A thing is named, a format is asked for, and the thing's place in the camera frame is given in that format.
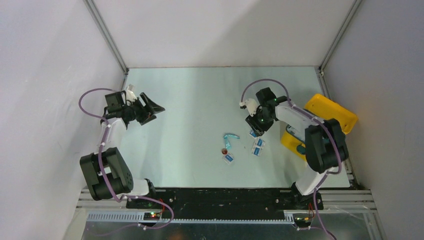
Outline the teal divided plastic tray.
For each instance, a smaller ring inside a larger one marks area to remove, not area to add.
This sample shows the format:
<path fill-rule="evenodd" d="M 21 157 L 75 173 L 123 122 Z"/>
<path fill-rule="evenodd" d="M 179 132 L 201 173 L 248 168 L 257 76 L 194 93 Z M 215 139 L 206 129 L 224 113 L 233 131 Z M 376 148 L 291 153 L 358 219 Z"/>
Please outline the teal divided plastic tray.
<path fill-rule="evenodd" d="M 283 111 L 281 111 L 278 115 L 280 121 L 293 126 L 296 130 L 302 133 L 303 138 L 299 139 L 293 137 L 285 130 L 285 133 L 281 138 L 281 143 L 304 160 L 306 160 L 305 129 L 307 129 L 310 125 L 319 125 L 314 121 L 314 119 L 320 121 L 322 124 L 324 123 L 324 120 L 331 120 L 331 118 L 322 118 L 307 109 L 300 109 L 300 112 L 298 112 L 290 107 L 283 109 Z"/>

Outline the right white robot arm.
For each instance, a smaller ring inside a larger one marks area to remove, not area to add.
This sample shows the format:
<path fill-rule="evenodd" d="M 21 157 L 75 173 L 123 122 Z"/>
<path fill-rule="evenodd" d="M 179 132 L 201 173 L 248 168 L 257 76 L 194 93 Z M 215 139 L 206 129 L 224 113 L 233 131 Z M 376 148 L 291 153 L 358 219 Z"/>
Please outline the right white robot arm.
<path fill-rule="evenodd" d="M 349 158 L 346 135 L 358 117 L 321 94 L 314 95 L 300 108 L 287 95 L 277 97 L 268 87 L 258 91 L 255 99 L 242 98 L 239 106 L 247 109 L 245 120 L 257 137 L 278 121 L 286 123 L 286 133 L 297 142 L 284 137 L 284 145 L 303 155 L 307 163 L 303 175 L 294 182 L 296 191 L 290 196 L 295 208 L 304 209 L 325 176 L 342 170 L 342 162 Z"/>

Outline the yellow medicine kit box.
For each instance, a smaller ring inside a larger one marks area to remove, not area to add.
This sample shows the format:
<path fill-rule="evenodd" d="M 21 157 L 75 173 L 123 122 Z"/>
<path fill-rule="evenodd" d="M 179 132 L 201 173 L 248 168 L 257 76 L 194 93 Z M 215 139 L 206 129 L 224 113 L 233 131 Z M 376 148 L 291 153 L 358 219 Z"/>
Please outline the yellow medicine kit box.
<path fill-rule="evenodd" d="M 325 120 L 336 119 L 344 135 L 348 135 L 358 121 L 356 114 L 319 93 L 315 94 L 304 105 L 304 109 Z M 305 148 L 304 143 L 301 143 L 300 140 L 286 130 L 282 134 L 280 141 L 284 147 L 306 162 L 305 154 L 301 154 L 302 151 L 298 151 L 298 149 Z"/>

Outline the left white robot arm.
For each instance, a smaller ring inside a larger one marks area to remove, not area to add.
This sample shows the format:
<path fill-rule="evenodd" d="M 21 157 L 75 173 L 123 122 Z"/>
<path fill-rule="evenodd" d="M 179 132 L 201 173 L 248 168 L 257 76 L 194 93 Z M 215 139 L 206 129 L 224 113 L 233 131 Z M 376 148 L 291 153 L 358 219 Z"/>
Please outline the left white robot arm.
<path fill-rule="evenodd" d="M 141 126 L 155 120 L 165 108 L 152 101 L 144 92 L 136 96 L 131 89 L 109 90 L 105 95 L 106 106 L 101 115 L 82 107 L 85 92 L 78 100 L 83 113 L 100 120 L 101 137 L 97 150 L 82 156 L 79 164 L 91 197 L 95 201 L 114 199 L 138 199 L 145 208 L 153 208 L 158 194 L 153 183 L 144 178 L 134 179 L 122 153 L 121 142 L 131 122 Z"/>

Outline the white labelled packet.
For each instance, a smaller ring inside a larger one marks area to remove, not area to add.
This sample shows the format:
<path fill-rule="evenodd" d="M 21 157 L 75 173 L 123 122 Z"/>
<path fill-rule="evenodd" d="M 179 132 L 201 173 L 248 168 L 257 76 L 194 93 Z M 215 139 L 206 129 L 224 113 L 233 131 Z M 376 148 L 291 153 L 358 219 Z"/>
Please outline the white labelled packet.
<path fill-rule="evenodd" d="M 298 139 L 303 138 L 302 133 L 299 132 L 297 129 L 295 129 L 293 126 L 291 126 L 289 124 L 286 126 L 285 130 L 286 130 L 287 133 L 289 133 L 290 135 L 292 135 L 295 138 L 298 138 Z"/>

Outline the twisted teal wrapper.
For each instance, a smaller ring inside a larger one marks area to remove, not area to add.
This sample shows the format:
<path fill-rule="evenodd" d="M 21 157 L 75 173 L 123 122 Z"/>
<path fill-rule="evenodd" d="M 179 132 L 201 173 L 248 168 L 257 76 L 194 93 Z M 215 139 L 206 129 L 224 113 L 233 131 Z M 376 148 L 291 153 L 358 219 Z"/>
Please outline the twisted teal wrapper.
<path fill-rule="evenodd" d="M 237 140 L 239 140 L 240 137 L 237 134 L 234 134 L 234 133 L 225 133 L 223 135 L 223 140 L 224 140 L 225 148 L 227 150 L 230 150 L 232 148 L 232 145 L 230 143 L 230 139 L 237 139 Z"/>

